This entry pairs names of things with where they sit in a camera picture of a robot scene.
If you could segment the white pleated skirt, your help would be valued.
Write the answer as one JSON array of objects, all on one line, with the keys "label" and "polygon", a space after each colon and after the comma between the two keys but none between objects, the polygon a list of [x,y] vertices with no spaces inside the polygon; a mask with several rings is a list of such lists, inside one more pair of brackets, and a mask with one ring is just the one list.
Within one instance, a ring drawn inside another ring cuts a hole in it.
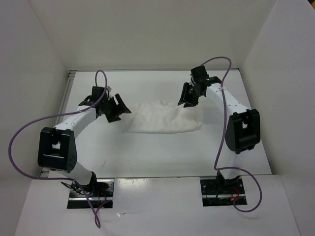
[{"label": "white pleated skirt", "polygon": [[175,102],[146,102],[135,107],[124,122],[130,133],[175,134],[193,132],[203,123],[202,106],[184,107]]}]

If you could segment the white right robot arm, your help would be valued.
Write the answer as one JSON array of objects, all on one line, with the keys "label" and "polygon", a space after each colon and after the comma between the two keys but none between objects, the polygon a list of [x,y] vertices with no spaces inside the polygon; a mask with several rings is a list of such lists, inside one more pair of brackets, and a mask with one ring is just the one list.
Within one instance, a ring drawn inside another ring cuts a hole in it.
[{"label": "white right robot arm", "polygon": [[214,102],[223,112],[223,138],[215,160],[216,188],[221,193],[232,189],[240,175],[247,153],[260,142],[260,114],[242,105],[223,86],[217,76],[208,75],[201,65],[190,71],[191,80],[183,85],[178,105],[195,107],[200,97]]}]

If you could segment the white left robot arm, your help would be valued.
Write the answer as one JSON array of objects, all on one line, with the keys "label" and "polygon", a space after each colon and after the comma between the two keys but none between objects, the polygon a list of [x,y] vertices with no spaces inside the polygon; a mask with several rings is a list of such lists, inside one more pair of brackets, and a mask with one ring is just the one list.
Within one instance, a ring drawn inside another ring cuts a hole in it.
[{"label": "white left robot arm", "polygon": [[79,103],[75,114],[54,127],[41,130],[38,165],[71,179],[70,189],[89,197],[95,195],[102,185],[93,171],[79,163],[76,138],[99,116],[104,115],[108,122],[116,122],[120,121],[121,114],[130,112],[119,94],[111,95],[109,89],[93,86],[91,95]]}]

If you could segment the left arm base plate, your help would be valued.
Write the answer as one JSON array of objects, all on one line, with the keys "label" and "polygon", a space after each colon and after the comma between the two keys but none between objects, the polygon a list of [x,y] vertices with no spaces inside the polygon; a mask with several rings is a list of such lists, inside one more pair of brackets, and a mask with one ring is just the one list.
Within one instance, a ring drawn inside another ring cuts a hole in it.
[{"label": "left arm base plate", "polygon": [[[70,189],[67,209],[87,209],[90,207],[83,191],[77,185],[64,182],[61,184]],[[93,193],[86,192],[92,206],[94,209],[112,208],[115,180],[99,178],[97,184],[98,187]]]}]

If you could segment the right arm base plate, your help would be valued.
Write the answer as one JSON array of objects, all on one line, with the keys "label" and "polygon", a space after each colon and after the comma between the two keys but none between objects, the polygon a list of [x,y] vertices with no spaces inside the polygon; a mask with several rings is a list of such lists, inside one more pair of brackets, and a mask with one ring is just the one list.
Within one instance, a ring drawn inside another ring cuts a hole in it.
[{"label": "right arm base plate", "polygon": [[241,178],[236,183],[223,187],[219,187],[216,177],[201,178],[200,188],[203,207],[232,206],[234,200],[237,206],[247,205]]}]

